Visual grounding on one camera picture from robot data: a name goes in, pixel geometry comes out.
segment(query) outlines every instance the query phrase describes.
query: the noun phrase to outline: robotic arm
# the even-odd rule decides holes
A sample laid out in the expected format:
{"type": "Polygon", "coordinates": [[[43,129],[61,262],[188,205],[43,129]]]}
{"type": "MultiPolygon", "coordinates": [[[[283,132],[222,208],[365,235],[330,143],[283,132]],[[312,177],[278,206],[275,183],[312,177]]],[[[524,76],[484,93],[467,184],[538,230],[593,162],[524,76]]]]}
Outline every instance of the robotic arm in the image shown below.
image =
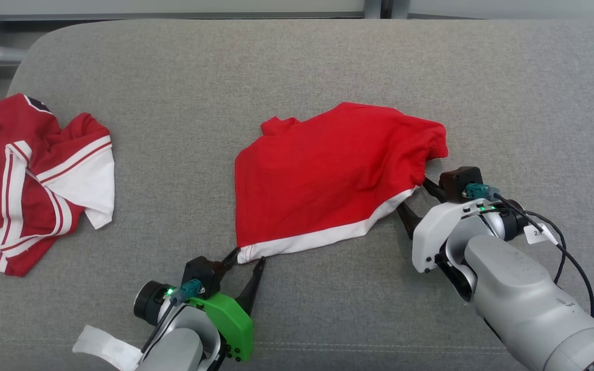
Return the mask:
{"type": "Polygon", "coordinates": [[[443,202],[424,218],[405,204],[398,208],[413,239],[414,267],[440,268],[528,369],[594,371],[594,318],[546,268],[506,242],[529,224],[519,204],[469,199],[469,184],[483,184],[478,167],[443,173],[439,184],[424,184],[443,202]]]}
{"type": "MultiPolygon", "coordinates": [[[[507,243],[531,223],[521,206],[495,197],[498,191],[483,184],[478,167],[445,172],[439,185],[426,179],[424,187],[441,202],[425,217],[398,206],[413,240],[416,270],[439,268],[529,370],[594,371],[594,318],[552,281],[546,268],[507,243]]],[[[154,281],[144,286],[135,315],[156,328],[137,371],[216,371],[226,357],[249,358],[250,313],[265,259],[233,299],[219,293],[219,283],[233,267],[236,252],[221,262],[189,261],[180,288],[154,281]],[[174,300],[192,281],[198,283],[193,295],[174,300]]]]}

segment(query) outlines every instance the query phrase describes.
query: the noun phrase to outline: teal connector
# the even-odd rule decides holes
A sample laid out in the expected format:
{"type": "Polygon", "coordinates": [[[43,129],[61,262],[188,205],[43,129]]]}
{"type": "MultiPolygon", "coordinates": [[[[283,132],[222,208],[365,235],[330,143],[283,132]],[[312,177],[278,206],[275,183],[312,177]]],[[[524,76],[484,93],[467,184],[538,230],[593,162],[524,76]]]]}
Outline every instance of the teal connector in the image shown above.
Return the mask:
{"type": "Polygon", "coordinates": [[[193,279],[185,282],[178,289],[174,289],[170,294],[170,298],[176,298],[178,303],[184,303],[189,298],[193,298],[201,292],[200,280],[193,279]]]}
{"type": "Polygon", "coordinates": [[[495,193],[500,193],[498,188],[490,187],[486,184],[470,183],[465,188],[464,197],[470,199],[487,199],[495,201],[495,193]]]}

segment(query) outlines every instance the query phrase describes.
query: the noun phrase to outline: gray fabric surface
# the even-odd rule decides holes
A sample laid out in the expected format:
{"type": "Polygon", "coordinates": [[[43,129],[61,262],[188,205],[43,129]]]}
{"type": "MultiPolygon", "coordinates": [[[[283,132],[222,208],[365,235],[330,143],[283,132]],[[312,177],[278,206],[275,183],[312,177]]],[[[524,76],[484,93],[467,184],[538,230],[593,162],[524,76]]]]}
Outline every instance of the gray fabric surface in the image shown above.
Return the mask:
{"type": "MultiPolygon", "coordinates": [[[[120,21],[49,33],[10,87],[65,125],[111,130],[113,223],[85,218],[24,279],[0,274],[0,370],[113,369],[73,355],[84,325],[141,346],[147,280],[235,244],[233,161],[274,115],[341,101],[442,122],[436,178],[480,166],[488,183],[566,233],[594,284],[594,24],[538,21],[120,21]]],[[[410,204],[424,214],[422,192],[410,204]]],[[[551,272],[547,244],[515,242],[551,272]]],[[[441,272],[419,275],[398,217],[366,237],[269,259],[250,362],[222,369],[523,369],[441,272]]],[[[252,266],[222,292],[238,293],[252,266]]],[[[561,285],[587,294],[568,264],[561,285]]]]}

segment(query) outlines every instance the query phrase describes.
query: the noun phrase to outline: white stripe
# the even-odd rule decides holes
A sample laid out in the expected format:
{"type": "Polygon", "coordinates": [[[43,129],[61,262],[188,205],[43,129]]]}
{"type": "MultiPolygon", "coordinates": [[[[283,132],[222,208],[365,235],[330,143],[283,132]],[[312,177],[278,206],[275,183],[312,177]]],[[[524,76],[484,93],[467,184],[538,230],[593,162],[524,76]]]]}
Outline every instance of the white stripe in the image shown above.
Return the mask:
{"type": "Polygon", "coordinates": [[[71,174],[81,169],[82,166],[89,164],[92,160],[95,160],[97,157],[106,152],[111,153],[111,144],[102,146],[102,148],[100,148],[96,152],[93,152],[91,155],[84,157],[84,159],[78,165],[72,167],[69,171],[66,171],[63,174],[56,176],[55,178],[45,179],[44,181],[42,181],[43,187],[49,187],[51,184],[54,184],[57,181],[60,181],[61,179],[64,179],[68,176],[71,176],[71,174]]]}
{"type": "Polygon", "coordinates": [[[73,226],[73,213],[70,212],[70,207],[68,203],[65,202],[65,199],[56,193],[56,199],[59,200],[59,207],[61,207],[61,213],[63,214],[63,226],[61,226],[61,230],[57,235],[62,235],[68,233],[70,227],[73,226]]]}
{"type": "Polygon", "coordinates": [[[13,154],[12,164],[10,165],[12,169],[10,172],[8,194],[10,229],[5,244],[10,241],[19,240],[22,235],[24,223],[22,217],[22,188],[24,186],[24,178],[26,177],[26,160],[24,160],[24,157],[13,146],[10,146],[9,149],[13,154]]]}
{"type": "Polygon", "coordinates": [[[8,179],[8,172],[10,168],[10,150],[7,148],[4,149],[6,162],[4,164],[4,174],[2,177],[2,217],[4,220],[3,227],[2,227],[2,236],[0,238],[0,244],[3,241],[4,236],[6,235],[6,229],[9,225],[8,217],[6,216],[6,200],[8,199],[8,194],[6,193],[6,185],[9,182],[8,179]]]}
{"type": "Polygon", "coordinates": [[[78,162],[82,158],[84,158],[85,155],[88,155],[89,153],[91,153],[93,150],[95,150],[99,146],[102,146],[110,141],[111,141],[111,137],[109,137],[109,136],[105,136],[105,137],[96,139],[95,141],[92,141],[91,143],[89,143],[89,145],[78,150],[74,155],[70,156],[70,158],[68,158],[68,160],[66,160],[65,162],[53,167],[52,169],[49,169],[49,171],[45,171],[40,174],[36,174],[36,177],[38,178],[39,181],[44,181],[45,179],[47,179],[51,176],[55,176],[56,174],[59,174],[60,172],[63,172],[66,169],[68,169],[68,167],[73,166],[76,162],[78,162]]]}
{"type": "Polygon", "coordinates": [[[2,260],[0,260],[0,272],[6,273],[6,267],[8,267],[8,260],[6,260],[6,256],[2,256],[2,260]]]}
{"type": "Polygon", "coordinates": [[[12,256],[18,256],[21,253],[27,251],[30,247],[32,247],[33,245],[35,245],[37,242],[40,242],[41,240],[43,240],[43,238],[47,238],[47,237],[52,237],[53,235],[62,235],[68,232],[68,230],[70,230],[71,227],[71,223],[73,220],[73,216],[70,213],[70,208],[68,206],[68,204],[65,202],[65,200],[61,197],[59,197],[59,195],[56,195],[57,200],[59,200],[59,203],[57,204],[54,201],[54,197],[52,197],[52,191],[48,190],[47,188],[45,188],[45,191],[47,192],[47,196],[49,197],[49,200],[51,200],[52,202],[52,206],[54,207],[54,216],[56,216],[56,223],[54,224],[54,230],[52,230],[52,233],[49,234],[35,234],[35,235],[29,235],[28,237],[24,237],[23,239],[17,240],[16,242],[12,243],[12,244],[8,244],[8,246],[4,246],[4,247],[10,247],[10,246],[14,246],[15,244],[18,244],[21,240],[26,240],[23,244],[16,246],[10,250],[7,251],[3,251],[4,256],[10,258],[12,256]],[[63,214],[63,226],[61,226],[61,230],[59,230],[59,226],[61,225],[61,217],[59,214],[59,208],[61,208],[61,213],[63,214]]]}
{"type": "Polygon", "coordinates": [[[238,263],[248,263],[249,261],[260,259],[262,256],[304,251],[365,235],[375,222],[393,212],[401,202],[414,193],[415,189],[403,191],[386,200],[373,211],[370,218],[363,221],[242,247],[238,254],[238,263]]]}
{"type": "Polygon", "coordinates": [[[31,240],[36,237],[41,237],[41,239],[42,239],[42,237],[50,237],[50,235],[55,235],[59,232],[59,226],[61,225],[61,218],[59,217],[59,206],[56,204],[56,201],[54,201],[54,198],[52,197],[52,191],[50,191],[48,188],[43,188],[43,190],[45,190],[45,192],[47,193],[47,196],[49,197],[49,201],[52,203],[52,207],[54,208],[54,216],[55,216],[54,230],[52,230],[52,232],[49,234],[26,235],[25,237],[20,238],[17,241],[13,241],[13,242],[9,242],[8,244],[5,244],[4,246],[1,247],[2,249],[19,244],[21,241],[31,240]]]}
{"type": "Polygon", "coordinates": [[[36,111],[38,111],[38,112],[45,112],[45,113],[49,113],[50,115],[54,115],[54,113],[51,113],[50,111],[41,110],[40,108],[38,108],[38,107],[34,106],[34,105],[33,105],[33,103],[31,103],[31,101],[29,100],[29,97],[28,97],[28,96],[26,96],[26,95],[24,95],[24,94],[22,94],[22,96],[24,97],[24,99],[26,99],[26,103],[27,103],[29,106],[31,106],[33,109],[35,109],[36,111]]]}
{"type": "MultiPolygon", "coordinates": [[[[18,148],[24,153],[26,158],[28,158],[31,161],[31,147],[28,144],[26,144],[25,141],[16,141],[14,144],[16,146],[18,146],[18,148]]],[[[6,145],[6,146],[13,152],[20,153],[17,150],[17,148],[15,148],[14,146],[12,146],[12,145],[6,145]]],[[[24,156],[22,156],[22,154],[20,154],[20,158],[24,161],[24,163],[26,163],[26,160],[24,160],[24,156]]]]}

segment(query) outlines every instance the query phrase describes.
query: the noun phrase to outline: white wall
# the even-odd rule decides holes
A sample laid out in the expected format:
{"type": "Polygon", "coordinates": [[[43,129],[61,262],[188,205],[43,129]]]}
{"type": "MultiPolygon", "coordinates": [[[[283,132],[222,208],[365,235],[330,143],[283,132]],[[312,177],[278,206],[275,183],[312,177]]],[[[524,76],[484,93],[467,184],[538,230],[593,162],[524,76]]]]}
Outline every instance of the white wall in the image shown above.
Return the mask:
{"type": "Polygon", "coordinates": [[[411,0],[409,12],[483,19],[594,18],[594,0],[411,0]]]}
{"type": "Polygon", "coordinates": [[[364,0],[0,0],[0,16],[166,12],[347,12],[364,0]]]}

